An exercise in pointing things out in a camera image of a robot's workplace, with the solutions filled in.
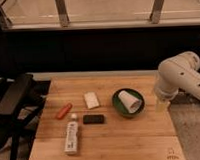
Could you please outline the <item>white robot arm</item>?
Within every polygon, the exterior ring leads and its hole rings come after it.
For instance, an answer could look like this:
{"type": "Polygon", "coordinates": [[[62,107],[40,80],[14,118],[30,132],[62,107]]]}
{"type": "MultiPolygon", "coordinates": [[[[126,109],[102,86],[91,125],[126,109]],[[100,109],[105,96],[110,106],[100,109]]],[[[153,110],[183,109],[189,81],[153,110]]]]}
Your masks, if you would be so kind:
{"type": "Polygon", "coordinates": [[[200,101],[200,57],[194,52],[183,52],[169,57],[158,66],[153,91],[156,95],[156,110],[166,111],[171,101],[182,89],[200,101]]]}

